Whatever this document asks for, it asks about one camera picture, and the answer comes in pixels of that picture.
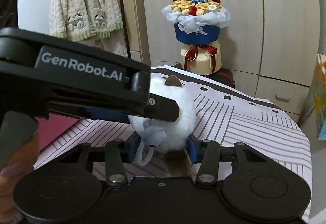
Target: cardigan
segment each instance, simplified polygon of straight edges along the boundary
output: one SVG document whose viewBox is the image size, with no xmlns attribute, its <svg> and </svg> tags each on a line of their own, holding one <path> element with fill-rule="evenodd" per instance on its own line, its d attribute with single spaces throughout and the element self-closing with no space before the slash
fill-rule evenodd
<svg viewBox="0 0 326 224">
<path fill-rule="evenodd" d="M 74 42 L 122 29 L 118 0 L 51 0 L 50 35 Z"/>
</svg>

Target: red ribbon bow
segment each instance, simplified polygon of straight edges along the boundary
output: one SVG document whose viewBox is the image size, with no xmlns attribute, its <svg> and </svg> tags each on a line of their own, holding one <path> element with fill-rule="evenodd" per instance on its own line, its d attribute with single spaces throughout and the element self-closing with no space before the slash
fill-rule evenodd
<svg viewBox="0 0 326 224">
<path fill-rule="evenodd" d="M 213 67 L 212 71 L 211 71 L 211 74 L 214 73 L 215 71 L 215 67 L 216 67 L 216 59 L 215 59 L 215 55 L 217 53 L 217 48 L 214 47 L 214 46 L 211 46 L 211 45 L 199 45 L 199 46 L 193 46 L 191 47 L 188 52 L 186 53 L 185 55 L 185 65 L 184 65 L 184 70 L 187 70 L 187 63 L 188 63 L 188 60 L 189 61 L 194 61 L 196 60 L 197 58 L 197 55 L 198 55 L 198 49 L 200 48 L 203 48 L 205 49 L 205 51 L 207 53 L 210 54 L 211 56 L 211 65 Z"/>
</svg>

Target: silver handle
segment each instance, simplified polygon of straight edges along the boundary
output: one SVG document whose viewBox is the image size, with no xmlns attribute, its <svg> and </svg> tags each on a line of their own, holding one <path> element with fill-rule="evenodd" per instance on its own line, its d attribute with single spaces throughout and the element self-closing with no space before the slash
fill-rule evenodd
<svg viewBox="0 0 326 224">
<path fill-rule="evenodd" d="M 275 95 L 275 99 L 277 101 L 282 101 L 282 102 L 285 102 L 285 103 L 288 103 L 290 101 L 290 98 L 283 98 L 283 97 L 279 97 L 277 95 Z"/>
</svg>

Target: plush toy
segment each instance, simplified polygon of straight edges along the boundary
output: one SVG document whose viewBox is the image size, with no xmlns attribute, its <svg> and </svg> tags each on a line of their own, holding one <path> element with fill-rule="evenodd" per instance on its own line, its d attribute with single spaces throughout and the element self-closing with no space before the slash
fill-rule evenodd
<svg viewBox="0 0 326 224">
<path fill-rule="evenodd" d="M 151 160 L 154 150 L 167 153 L 185 149 L 187 138 L 195 128 L 196 119 L 194 99 L 175 75 L 168 78 L 152 77 L 150 93 L 175 100 L 180 108 L 180 115 L 174 122 L 128 116 L 131 126 L 142 138 L 136 160 L 143 166 Z M 142 160 L 141 155 L 146 145 L 149 152 Z"/>
</svg>

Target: pink paper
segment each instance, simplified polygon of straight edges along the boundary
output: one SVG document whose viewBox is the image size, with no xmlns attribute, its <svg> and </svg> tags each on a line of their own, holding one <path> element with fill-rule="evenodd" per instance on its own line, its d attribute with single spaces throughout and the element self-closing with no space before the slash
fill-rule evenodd
<svg viewBox="0 0 326 224">
<path fill-rule="evenodd" d="M 39 122 L 39 149 L 41 151 L 79 119 L 50 114 L 49 120 L 44 118 L 36 118 L 36 120 Z"/>
</svg>

